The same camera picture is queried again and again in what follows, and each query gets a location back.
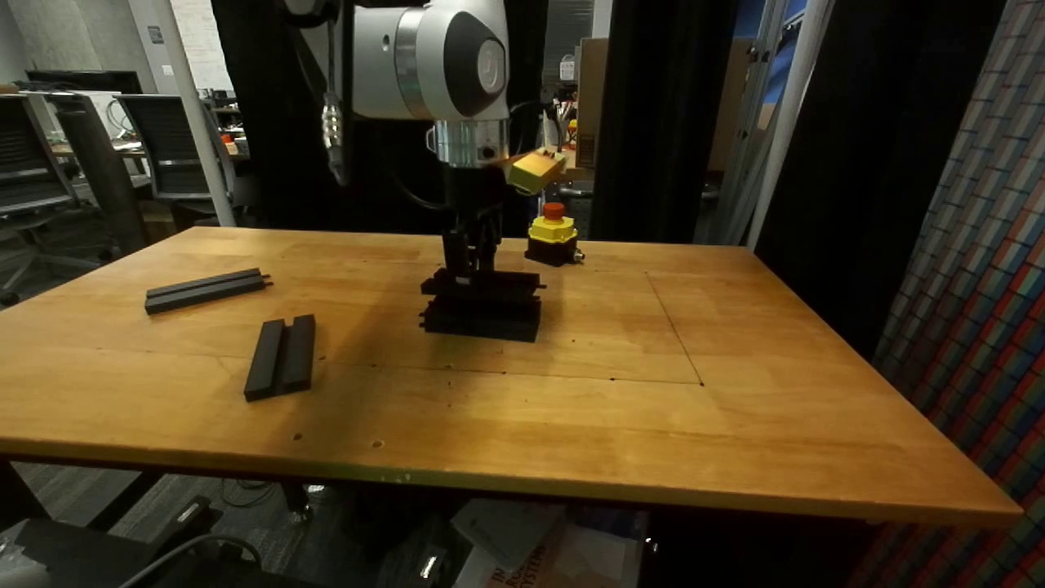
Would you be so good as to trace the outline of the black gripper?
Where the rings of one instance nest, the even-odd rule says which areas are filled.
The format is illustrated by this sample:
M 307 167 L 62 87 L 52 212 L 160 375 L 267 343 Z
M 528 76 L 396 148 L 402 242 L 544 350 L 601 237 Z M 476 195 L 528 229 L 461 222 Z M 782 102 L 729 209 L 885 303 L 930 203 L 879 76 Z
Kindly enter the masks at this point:
M 505 172 L 498 167 L 447 167 L 444 195 L 451 207 L 451 233 L 442 235 L 444 271 L 463 279 L 463 242 L 472 242 L 472 274 L 493 274 L 503 235 Z

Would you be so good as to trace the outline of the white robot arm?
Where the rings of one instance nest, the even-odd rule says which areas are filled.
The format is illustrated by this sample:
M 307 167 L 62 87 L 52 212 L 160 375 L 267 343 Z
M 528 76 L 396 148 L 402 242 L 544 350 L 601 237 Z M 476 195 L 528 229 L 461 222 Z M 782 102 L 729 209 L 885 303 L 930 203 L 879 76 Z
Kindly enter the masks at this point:
M 323 31 L 304 66 L 320 76 L 320 142 L 349 179 L 356 120 L 428 120 L 444 167 L 444 274 L 476 281 L 498 244 L 496 195 L 479 182 L 509 161 L 509 20 L 503 0 L 278 0 L 293 31 Z

